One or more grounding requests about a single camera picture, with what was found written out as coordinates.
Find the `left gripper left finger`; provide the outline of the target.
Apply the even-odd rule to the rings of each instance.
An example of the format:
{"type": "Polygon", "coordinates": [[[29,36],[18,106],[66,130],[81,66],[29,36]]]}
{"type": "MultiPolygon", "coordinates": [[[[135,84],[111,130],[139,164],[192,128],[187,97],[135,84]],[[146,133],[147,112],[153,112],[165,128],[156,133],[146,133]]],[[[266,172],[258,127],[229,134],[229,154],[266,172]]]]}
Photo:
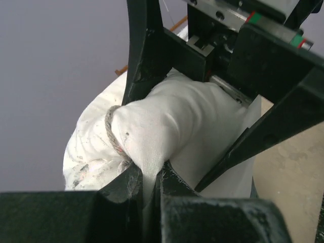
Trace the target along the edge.
{"type": "Polygon", "coordinates": [[[1,194],[1,242],[140,242],[142,173],[130,166],[98,191],[1,194]]]}

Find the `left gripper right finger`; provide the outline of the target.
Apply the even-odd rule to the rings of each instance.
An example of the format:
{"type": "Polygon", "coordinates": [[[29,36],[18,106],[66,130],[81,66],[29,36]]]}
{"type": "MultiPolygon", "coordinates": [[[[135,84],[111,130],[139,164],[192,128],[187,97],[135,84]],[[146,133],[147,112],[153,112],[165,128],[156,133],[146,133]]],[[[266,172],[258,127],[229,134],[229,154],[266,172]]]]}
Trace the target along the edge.
{"type": "Polygon", "coordinates": [[[166,162],[156,178],[160,242],[291,242],[276,205],[198,196],[166,162]]]}

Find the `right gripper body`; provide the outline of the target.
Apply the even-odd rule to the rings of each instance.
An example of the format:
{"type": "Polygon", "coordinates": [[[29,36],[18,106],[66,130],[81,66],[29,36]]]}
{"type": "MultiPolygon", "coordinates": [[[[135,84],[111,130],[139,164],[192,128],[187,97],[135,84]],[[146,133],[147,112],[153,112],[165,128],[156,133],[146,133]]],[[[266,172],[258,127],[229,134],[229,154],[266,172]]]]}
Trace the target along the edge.
{"type": "Polygon", "coordinates": [[[323,107],[323,58],[299,30],[322,1],[189,1],[189,40],[169,31],[166,68],[205,82],[211,73],[248,97],[280,106],[323,107]]]}

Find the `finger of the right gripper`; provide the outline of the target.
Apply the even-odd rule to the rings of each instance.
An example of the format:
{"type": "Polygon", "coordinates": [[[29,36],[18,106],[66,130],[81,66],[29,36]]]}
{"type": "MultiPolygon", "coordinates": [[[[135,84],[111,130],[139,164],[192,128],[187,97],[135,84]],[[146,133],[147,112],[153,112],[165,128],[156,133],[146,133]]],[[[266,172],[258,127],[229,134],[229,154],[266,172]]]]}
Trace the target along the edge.
{"type": "Polygon", "coordinates": [[[159,1],[127,1],[129,60],[122,105],[145,98],[171,70],[159,1]]]}
{"type": "Polygon", "coordinates": [[[323,69],[313,68],[285,97],[246,129],[196,185],[201,192],[227,170],[323,122],[323,69]]]}

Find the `white pillow insert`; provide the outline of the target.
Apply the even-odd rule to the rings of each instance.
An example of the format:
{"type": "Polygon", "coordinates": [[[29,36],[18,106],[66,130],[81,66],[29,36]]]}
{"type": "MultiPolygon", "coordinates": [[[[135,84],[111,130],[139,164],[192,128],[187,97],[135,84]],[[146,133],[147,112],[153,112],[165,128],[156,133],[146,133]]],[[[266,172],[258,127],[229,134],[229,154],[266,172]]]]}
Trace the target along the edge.
{"type": "Polygon", "coordinates": [[[193,81],[175,69],[145,99],[121,106],[126,77],[113,81],[80,115],[64,153],[66,190],[99,190],[122,172],[124,161],[105,127],[113,106],[112,133],[143,173],[145,202],[164,162],[195,187],[261,116],[261,97],[244,107],[218,85],[193,81]]]}

